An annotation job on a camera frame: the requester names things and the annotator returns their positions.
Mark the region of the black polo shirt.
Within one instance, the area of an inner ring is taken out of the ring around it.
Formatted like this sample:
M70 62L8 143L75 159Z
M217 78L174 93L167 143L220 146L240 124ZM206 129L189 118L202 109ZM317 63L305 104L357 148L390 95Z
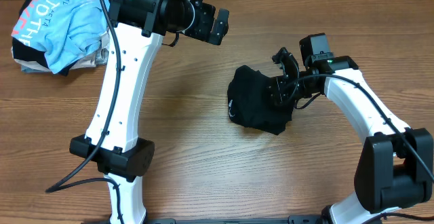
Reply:
M227 90L229 119L245 128L281 134L292 120L293 108L275 106L271 92L276 89L276 77L267 77L247 65L239 67Z

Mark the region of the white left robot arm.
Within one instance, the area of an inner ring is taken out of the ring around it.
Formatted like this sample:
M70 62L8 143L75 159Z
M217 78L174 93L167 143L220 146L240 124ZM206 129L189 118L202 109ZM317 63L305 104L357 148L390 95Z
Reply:
M220 45L229 12L204 0L109 0L110 52L96 112L70 152L95 162L108 184L110 223L144 223L142 178L154 143L138 135L152 63L167 33Z

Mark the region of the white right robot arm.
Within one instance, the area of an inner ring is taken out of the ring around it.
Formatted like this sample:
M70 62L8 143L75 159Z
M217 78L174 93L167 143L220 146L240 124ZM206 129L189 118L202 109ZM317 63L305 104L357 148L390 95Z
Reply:
M305 71L285 48L272 60L283 71L268 87L275 107L295 107L301 98L313 101L324 95L344 113L363 144L354 192L321 214L290 216L289 223L381 223L431 199L433 136L394 115L350 57L311 55Z

